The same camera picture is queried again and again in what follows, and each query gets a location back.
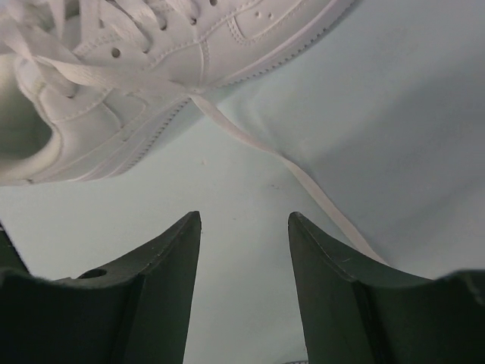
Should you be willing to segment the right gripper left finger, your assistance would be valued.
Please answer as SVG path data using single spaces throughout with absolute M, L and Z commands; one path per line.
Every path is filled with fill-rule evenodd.
M 32 275 L 1 235 L 3 363 L 181 363 L 199 259 L 201 218 L 78 278 Z

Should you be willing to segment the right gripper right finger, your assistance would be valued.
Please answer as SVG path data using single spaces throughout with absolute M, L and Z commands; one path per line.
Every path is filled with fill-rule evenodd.
M 390 268 L 288 220 L 308 359 L 312 363 L 482 363 L 484 273 L 430 280 Z

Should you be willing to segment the white sneaker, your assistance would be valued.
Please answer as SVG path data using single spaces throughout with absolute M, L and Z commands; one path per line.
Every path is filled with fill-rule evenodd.
M 376 253 L 320 186 L 206 94 L 317 42 L 350 1 L 3 1 L 1 183 L 129 171 L 187 104 L 287 166 L 361 253 Z

